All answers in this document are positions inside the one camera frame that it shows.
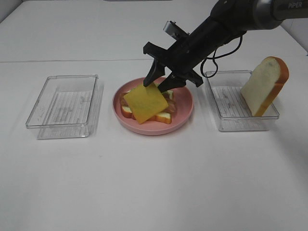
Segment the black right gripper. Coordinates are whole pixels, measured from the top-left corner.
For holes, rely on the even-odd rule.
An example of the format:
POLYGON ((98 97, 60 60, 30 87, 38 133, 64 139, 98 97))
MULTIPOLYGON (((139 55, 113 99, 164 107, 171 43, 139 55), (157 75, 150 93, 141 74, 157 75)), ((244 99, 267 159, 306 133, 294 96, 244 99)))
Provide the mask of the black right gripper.
POLYGON ((158 85, 161 93, 186 86, 186 80, 199 87, 202 78, 193 71, 201 60, 196 54, 196 48, 204 38, 203 32, 192 32, 187 38, 177 40, 167 50, 147 42, 143 53, 154 58, 149 73, 143 80, 143 86, 148 87, 156 79, 165 75, 165 67, 171 70, 169 76, 158 85))

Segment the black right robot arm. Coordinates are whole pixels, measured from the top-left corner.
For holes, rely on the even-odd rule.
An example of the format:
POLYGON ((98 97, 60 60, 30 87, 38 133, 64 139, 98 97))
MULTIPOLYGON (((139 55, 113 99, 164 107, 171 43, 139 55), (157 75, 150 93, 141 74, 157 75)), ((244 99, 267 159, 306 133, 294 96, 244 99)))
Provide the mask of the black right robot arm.
POLYGON ((168 49, 150 42, 143 47, 154 59, 143 85, 149 86, 169 68, 171 74, 158 86, 161 92, 184 87, 187 81, 199 87, 203 79, 193 68, 217 48, 242 38, 247 31, 270 30, 283 20, 307 16, 306 0, 219 0, 210 16, 190 34, 168 21, 164 31, 175 42, 168 49))

